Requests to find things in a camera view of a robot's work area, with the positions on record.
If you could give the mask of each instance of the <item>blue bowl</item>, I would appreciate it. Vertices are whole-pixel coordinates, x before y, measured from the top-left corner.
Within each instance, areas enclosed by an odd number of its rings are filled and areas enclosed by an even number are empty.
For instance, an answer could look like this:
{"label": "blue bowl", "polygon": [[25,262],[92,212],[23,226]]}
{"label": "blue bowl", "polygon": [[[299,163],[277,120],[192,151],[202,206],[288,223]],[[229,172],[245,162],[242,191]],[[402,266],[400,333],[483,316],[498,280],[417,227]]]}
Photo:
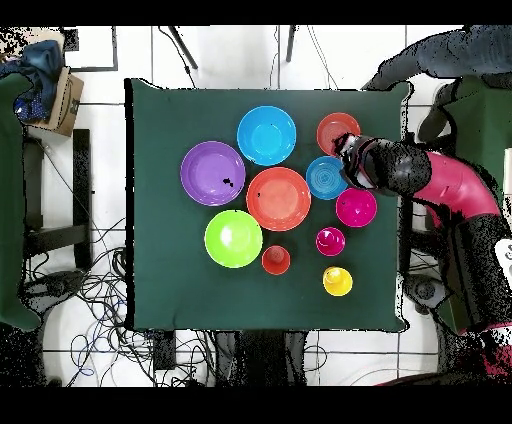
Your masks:
{"label": "blue bowl", "polygon": [[285,160],[297,140],[295,124],[284,110],[260,106],[247,112],[237,132],[238,147],[250,161],[264,166]]}
{"label": "blue bowl", "polygon": [[306,171],[311,194],[322,200],[338,197],[347,188],[347,183],[341,178],[342,168],[341,160],[332,156],[322,156],[311,162]]}

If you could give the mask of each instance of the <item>black border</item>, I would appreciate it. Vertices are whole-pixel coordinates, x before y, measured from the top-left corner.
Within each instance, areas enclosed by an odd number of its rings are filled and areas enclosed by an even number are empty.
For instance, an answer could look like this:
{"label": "black border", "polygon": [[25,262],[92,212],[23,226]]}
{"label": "black border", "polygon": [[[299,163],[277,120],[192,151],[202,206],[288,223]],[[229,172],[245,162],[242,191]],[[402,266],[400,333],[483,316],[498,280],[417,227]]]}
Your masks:
{"label": "black border", "polygon": [[101,67],[101,66],[86,66],[83,68],[71,68],[70,72],[115,72],[118,70],[117,61],[117,33],[116,27],[112,27],[112,66]]}
{"label": "black border", "polygon": [[133,331],[135,315],[135,285],[133,280],[134,241],[134,123],[133,87],[130,78],[124,79],[124,113],[126,120],[126,298],[127,312],[124,322],[126,329]]}

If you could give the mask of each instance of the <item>yellow bowl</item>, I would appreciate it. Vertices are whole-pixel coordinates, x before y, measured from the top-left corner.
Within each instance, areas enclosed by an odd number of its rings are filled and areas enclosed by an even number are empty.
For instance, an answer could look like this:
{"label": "yellow bowl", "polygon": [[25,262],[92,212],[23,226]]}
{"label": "yellow bowl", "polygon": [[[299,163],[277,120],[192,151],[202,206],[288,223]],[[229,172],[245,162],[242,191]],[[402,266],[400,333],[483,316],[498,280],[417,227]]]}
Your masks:
{"label": "yellow bowl", "polygon": [[331,266],[324,271],[324,288],[332,296],[344,296],[352,289],[352,276],[346,269]]}

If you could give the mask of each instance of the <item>lime green bowl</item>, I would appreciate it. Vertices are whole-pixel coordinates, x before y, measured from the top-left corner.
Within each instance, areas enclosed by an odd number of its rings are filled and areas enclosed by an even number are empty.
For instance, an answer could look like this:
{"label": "lime green bowl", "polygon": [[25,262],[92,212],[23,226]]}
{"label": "lime green bowl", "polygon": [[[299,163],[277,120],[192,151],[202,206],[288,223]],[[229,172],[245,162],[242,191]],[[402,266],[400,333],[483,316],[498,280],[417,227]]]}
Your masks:
{"label": "lime green bowl", "polygon": [[204,233],[206,251],[226,268],[249,265],[258,257],[263,234],[258,222],[247,212],[229,210],[213,217]]}

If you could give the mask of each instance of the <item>pink bowl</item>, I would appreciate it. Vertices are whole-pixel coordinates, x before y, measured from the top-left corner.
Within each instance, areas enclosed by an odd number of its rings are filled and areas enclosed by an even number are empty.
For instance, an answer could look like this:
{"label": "pink bowl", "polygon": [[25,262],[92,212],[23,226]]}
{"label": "pink bowl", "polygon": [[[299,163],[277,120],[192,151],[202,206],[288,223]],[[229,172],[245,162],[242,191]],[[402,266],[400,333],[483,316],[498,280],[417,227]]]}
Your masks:
{"label": "pink bowl", "polygon": [[320,230],[316,235],[316,248],[325,256],[336,256],[345,247],[345,236],[334,227]]}
{"label": "pink bowl", "polygon": [[336,215],[349,227],[364,227],[376,214],[377,201],[368,190],[348,188],[336,200]]}

